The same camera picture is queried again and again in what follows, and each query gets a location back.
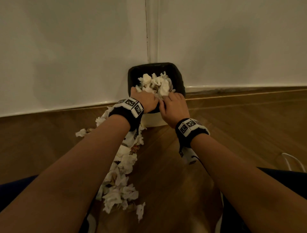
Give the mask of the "person's right hand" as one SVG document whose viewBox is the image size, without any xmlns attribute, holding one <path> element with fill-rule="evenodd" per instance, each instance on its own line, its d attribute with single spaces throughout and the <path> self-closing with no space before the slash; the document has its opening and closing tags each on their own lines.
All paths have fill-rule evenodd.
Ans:
<svg viewBox="0 0 307 233">
<path fill-rule="evenodd" d="M 184 119 L 190 118 L 188 106 L 184 96 L 180 93 L 171 92 L 168 96 L 163 96 L 164 103 L 167 108 L 167 118 L 163 120 L 171 127 L 175 128 L 176 124 Z"/>
</svg>

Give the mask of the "person's left hand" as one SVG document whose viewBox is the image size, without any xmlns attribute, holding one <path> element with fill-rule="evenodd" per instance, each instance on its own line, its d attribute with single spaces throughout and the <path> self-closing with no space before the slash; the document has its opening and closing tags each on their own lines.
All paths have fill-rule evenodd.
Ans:
<svg viewBox="0 0 307 233">
<path fill-rule="evenodd" d="M 149 95 L 154 94 L 146 91 L 138 92 L 135 87 L 132 87 L 130 91 L 130 97 L 139 101 L 143 106 L 144 114 L 149 113 Z"/>
</svg>

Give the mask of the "heap of white tissues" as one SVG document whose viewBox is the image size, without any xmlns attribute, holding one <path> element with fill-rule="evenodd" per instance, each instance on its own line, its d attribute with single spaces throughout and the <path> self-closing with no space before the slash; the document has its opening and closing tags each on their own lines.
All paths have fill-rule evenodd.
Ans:
<svg viewBox="0 0 307 233">
<path fill-rule="evenodd" d="M 140 81 L 140 83 L 135 86 L 137 92 L 151 92 L 156 98 L 161 100 L 163 96 L 168 96 L 169 93 L 176 92 L 171 79 L 165 71 L 161 73 L 160 76 L 157 76 L 155 73 L 151 76 L 145 73 L 142 77 L 138 78 L 138 81 Z"/>
</svg>

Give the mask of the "person's right forearm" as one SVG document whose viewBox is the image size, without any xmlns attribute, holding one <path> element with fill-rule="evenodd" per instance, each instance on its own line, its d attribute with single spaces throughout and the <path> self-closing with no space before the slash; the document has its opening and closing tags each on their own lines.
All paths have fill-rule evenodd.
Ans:
<svg viewBox="0 0 307 233">
<path fill-rule="evenodd" d="M 307 233 L 307 200 L 207 134 L 191 147 L 253 233 Z"/>
</svg>

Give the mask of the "person's left forearm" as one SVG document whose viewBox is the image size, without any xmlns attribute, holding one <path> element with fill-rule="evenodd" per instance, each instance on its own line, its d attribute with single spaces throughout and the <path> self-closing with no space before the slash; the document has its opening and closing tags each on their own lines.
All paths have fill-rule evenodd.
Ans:
<svg viewBox="0 0 307 233">
<path fill-rule="evenodd" d="M 110 116 L 0 212 L 0 233 L 78 232 L 129 130 L 123 116 Z"/>
</svg>

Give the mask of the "white trash bin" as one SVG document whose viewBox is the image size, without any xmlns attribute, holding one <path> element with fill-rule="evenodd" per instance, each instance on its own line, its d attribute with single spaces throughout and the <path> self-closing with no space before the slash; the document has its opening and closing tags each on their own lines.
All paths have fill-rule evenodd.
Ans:
<svg viewBox="0 0 307 233">
<path fill-rule="evenodd" d="M 145 128 L 165 126 L 167 123 L 163 120 L 160 112 L 143 114 L 141 125 Z"/>
</svg>

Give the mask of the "black left wrist tracker band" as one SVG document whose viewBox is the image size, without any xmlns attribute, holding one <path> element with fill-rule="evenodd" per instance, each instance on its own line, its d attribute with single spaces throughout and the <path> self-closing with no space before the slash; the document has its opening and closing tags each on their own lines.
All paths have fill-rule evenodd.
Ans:
<svg viewBox="0 0 307 233">
<path fill-rule="evenodd" d="M 130 124 L 130 132 L 139 130 L 141 124 L 141 118 L 144 114 L 143 105 L 136 99 L 129 97 L 118 101 L 112 111 L 109 113 L 109 117 L 112 115 L 121 115 Z"/>
</svg>

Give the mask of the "black wrist tracker band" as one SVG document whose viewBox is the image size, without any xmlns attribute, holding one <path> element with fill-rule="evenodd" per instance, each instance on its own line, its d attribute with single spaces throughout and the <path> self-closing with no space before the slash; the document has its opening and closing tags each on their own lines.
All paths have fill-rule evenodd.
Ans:
<svg viewBox="0 0 307 233">
<path fill-rule="evenodd" d="M 141 124 L 141 118 L 144 114 L 143 105 L 136 99 L 129 97 L 118 101 L 112 111 L 109 113 L 109 117 L 112 115 L 121 115 L 130 124 L 130 132 L 139 130 Z"/>
<path fill-rule="evenodd" d="M 209 130 L 199 121 L 192 118 L 184 118 L 175 126 L 175 132 L 179 140 L 180 150 L 183 147 L 191 148 L 191 141 L 199 134 L 210 135 Z"/>
</svg>

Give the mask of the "black bin liner bag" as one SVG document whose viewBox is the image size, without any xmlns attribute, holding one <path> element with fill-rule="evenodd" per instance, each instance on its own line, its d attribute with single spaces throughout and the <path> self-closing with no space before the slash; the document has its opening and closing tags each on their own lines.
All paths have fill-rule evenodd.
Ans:
<svg viewBox="0 0 307 233">
<path fill-rule="evenodd" d="M 182 79 L 182 75 L 178 68 L 173 63 L 164 62 L 164 63 L 152 63 L 152 64 L 142 64 L 134 66 L 128 70 L 128 95 L 130 96 L 130 91 L 132 87 L 135 87 L 140 83 L 138 81 L 139 77 L 142 77 L 143 74 L 147 73 L 152 75 L 155 73 L 157 76 L 160 76 L 161 73 L 166 72 L 168 77 L 171 79 L 176 93 L 181 93 L 184 97 L 186 96 L 186 91 Z"/>
</svg>

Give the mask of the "black right wrist tracker band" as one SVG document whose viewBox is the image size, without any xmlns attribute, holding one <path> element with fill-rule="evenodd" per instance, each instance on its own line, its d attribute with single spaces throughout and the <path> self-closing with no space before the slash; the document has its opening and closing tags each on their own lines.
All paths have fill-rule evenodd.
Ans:
<svg viewBox="0 0 307 233">
<path fill-rule="evenodd" d="M 180 150 L 183 147 L 191 148 L 191 141 L 199 134 L 210 135 L 209 130 L 199 121 L 192 118 L 184 118 L 175 126 L 175 132 L 179 140 Z"/>
</svg>

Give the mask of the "scattered pile of white tissues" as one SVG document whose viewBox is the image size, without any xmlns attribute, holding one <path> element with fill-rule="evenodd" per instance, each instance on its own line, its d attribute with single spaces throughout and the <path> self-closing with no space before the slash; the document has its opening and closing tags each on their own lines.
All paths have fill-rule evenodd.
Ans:
<svg viewBox="0 0 307 233">
<path fill-rule="evenodd" d="M 137 161 L 137 151 L 144 144 L 141 135 L 144 129 L 146 128 L 140 124 L 140 138 L 133 147 L 129 148 L 122 144 L 120 145 L 109 172 L 94 198 L 94 200 L 103 202 L 103 211 L 108 214 L 112 210 L 120 208 L 126 211 L 136 211 L 139 222 L 143 219 L 145 202 L 143 204 L 135 203 L 139 198 L 139 192 L 133 184 L 128 184 L 128 175 L 132 173 L 133 166 Z"/>
</svg>

